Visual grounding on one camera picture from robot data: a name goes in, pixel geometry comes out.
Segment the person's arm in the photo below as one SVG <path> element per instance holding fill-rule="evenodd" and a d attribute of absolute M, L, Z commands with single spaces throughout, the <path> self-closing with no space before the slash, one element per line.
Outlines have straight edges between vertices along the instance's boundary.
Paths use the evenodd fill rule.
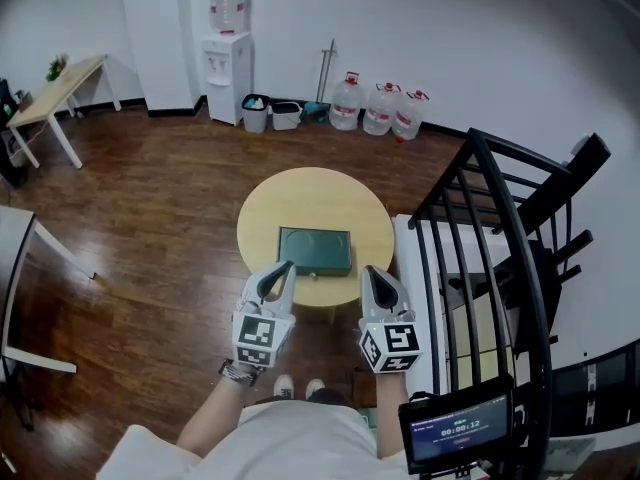
<path fill-rule="evenodd" d="M 409 401 L 403 373 L 376 375 L 378 405 L 378 458 L 391 457 L 404 449 L 398 407 Z"/>
<path fill-rule="evenodd" d="M 250 371 L 251 367 L 234 363 L 234 367 Z M 240 421 L 249 388 L 222 377 L 209 398 L 185 425 L 176 446 L 205 457 L 233 432 Z"/>

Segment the wooden floor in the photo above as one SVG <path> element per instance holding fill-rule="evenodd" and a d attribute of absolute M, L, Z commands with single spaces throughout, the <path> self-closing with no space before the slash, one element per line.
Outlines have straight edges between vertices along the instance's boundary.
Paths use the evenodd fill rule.
<path fill-rule="evenodd" d="M 176 439 L 231 352 L 231 313 L 249 275 L 236 220 L 261 181 L 328 167 L 365 183 L 391 216 L 411 213 L 460 145 L 435 134 L 398 144 L 319 125 L 257 136 L 205 112 L 149 119 L 125 109 L 62 126 L 83 169 L 46 130 L 33 145 L 41 168 L 10 204 L 35 211 L 99 275 L 88 281 L 38 243 L 25 267 L 10 342 L 78 365 L 75 376 L 29 370 L 28 393 L 43 406 L 35 432 L 3 406 L 0 447 L 30 480 L 94 478 L 133 423 Z M 349 390 L 347 374 L 360 362 L 357 303 L 341 307 L 334 325 L 321 310 L 296 312 L 292 343 L 254 400 L 270 395 L 283 371 L 298 393 L 314 377 Z"/>

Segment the shoe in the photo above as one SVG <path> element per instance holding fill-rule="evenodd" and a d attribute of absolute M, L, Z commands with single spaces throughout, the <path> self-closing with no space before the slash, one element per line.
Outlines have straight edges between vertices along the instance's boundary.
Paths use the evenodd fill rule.
<path fill-rule="evenodd" d="M 293 400 L 293 379 L 286 374 L 280 375 L 273 385 L 273 396 L 283 396 Z"/>
<path fill-rule="evenodd" d="M 307 384 L 307 390 L 304 394 L 305 398 L 309 400 L 309 398 L 311 398 L 311 395 L 313 395 L 316 391 L 322 389 L 323 387 L 324 382 L 322 382 L 320 379 L 313 379 L 311 382 L 309 382 L 309 384 Z"/>

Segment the digital timer display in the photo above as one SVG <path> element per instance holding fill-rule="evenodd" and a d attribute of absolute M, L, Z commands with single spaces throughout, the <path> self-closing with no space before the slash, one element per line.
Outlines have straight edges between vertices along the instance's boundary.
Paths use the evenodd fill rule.
<path fill-rule="evenodd" d="M 507 435 L 505 396 L 463 411 L 411 424 L 416 460 L 422 461 L 473 448 Z"/>

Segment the plastic water bottle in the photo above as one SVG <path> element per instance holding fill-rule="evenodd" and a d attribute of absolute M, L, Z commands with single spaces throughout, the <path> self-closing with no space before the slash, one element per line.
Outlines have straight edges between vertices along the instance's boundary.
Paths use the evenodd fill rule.
<path fill-rule="evenodd" d="M 369 106 L 362 120 L 364 131 L 370 135 L 384 135 L 391 128 L 400 96 L 400 86 L 387 82 L 376 84 L 369 96 Z"/>
<path fill-rule="evenodd" d="M 362 90 L 358 85 L 358 73 L 349 71 L 343 82 L 338 84 L 329 110 L 329 121 L 338 130 L 355 130 L 358 114 L 362 106 Z"/>
<path fill-rule="evenodd" d="M 210 21 L 220 34 L 241 34 L 247 31 L 247 0 L 211 0 Z"/>
<path fill-rule="evenodd" d="M 408 92 L 402 99 L 393 118 L 391 129 L 396 137 L 413 140 L 418 134 L 424 115 L 424 104 L 429 97 L 422 91 Z"/>

